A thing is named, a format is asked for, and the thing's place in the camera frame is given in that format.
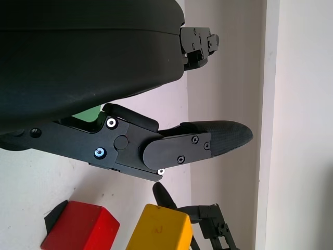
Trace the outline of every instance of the black mechanical part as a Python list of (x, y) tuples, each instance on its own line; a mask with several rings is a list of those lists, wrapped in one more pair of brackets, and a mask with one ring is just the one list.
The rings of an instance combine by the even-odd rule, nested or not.
[[(163, 174), (160, 171), (165, 168), (208, 159), (212, 157), (211, 150), (226, 153), (244, 145), (248, 138), (239, 136), (237, 131), (248, 128), (235, 124), (238, 128), (236, 136), (231, 129), (233, 123), (223, 121), (188, 122), (173, 129), (154, 132), (152, 130), (158, 126), (156, 121), (118, 105), (108, 104), (94, 122), (68, 117), (26, 127), (0, 135), (0, 146), (13, 151), (38, 149), (158, 181)], [(212, 135), (220, 136), (220, 140), (226, 140), (227, 143), (213, 144), (216, 139)], [(213, 146), (226, 146), (227, 149)]]
[(150, 130), (152, 132), (158, 131), (159, 124), (157, 121), (148, 118), (146, 116), (143, 116), (141, 114), (138, 114), (137, 112), (122, 107), (118, 104), (107, 103), (106, 105), (104, 105), (103, 111), (110, 114), (111, 116), (121, 117), (122, 119), (134, 125)]
[(121, 135), (117, 137), (114, 141), (114, 147), (117, 150), (124, 150), (129, 144), (129, 140), (125, 135)]
[(217, 51), (220, 43), (218, 35), (211, 35), (209, 28), (181, 28), (182, 53), (187, 54), (185, 70), (201, 68), (208, 56)]
[(252, 131), (245, 125), (234, 121), (183, 122), (181, 127), (193, 132), (211, 133), (211, 157), (225, 154), (239, 148), (253, 139)]
[[(225, 241), (228, 244), (226, 250), (239, 250), (235, 245), (228, 225), (224, 221), (218, 204), (177, 208), (170, 194), (160, 182), (153, 185), (152, 191), (158, 206), (186, 213), (189, 215), (192, 224), (199, 223), (203, 237), (211, 241), (214, 250), (225, 249), (222, 247), (219, 237), (225, 237)], [(191, 248), (192, 250), (200, 250), (194, 237), (192, 238)]]
[(68, 204), (67, 200), (63, 201), (62, 203), (58, 204), (47, 216), (45, 216), (44, 221), (47, 234), (51, 232), (53, 226), (56, 224), (61, 213), (66, 208), (67, 204)]
[(177, 164), (211, 158), (210, 151), (204, 149), (204, 142), (211, 140), (210, 133), (195, 134), (199, 138), (197, 144), (192, 143), (193, 134), (164, 137), (148, 144), (144, 150), (145, 165), (154, 170), (170, 168)]

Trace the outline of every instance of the red wooden block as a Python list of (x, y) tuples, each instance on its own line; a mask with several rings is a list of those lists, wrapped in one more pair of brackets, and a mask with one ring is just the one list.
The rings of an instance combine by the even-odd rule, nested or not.
[(119, 226), (119, 222), (105, 208), (70, 201), (41, 249), (110, 250)]

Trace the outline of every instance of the yellow block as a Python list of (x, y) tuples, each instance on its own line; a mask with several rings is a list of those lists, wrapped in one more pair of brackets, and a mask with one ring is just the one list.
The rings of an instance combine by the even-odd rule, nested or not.
[(187, 214), (147, 204), (126, 250), (189, 250), (192, 235)]

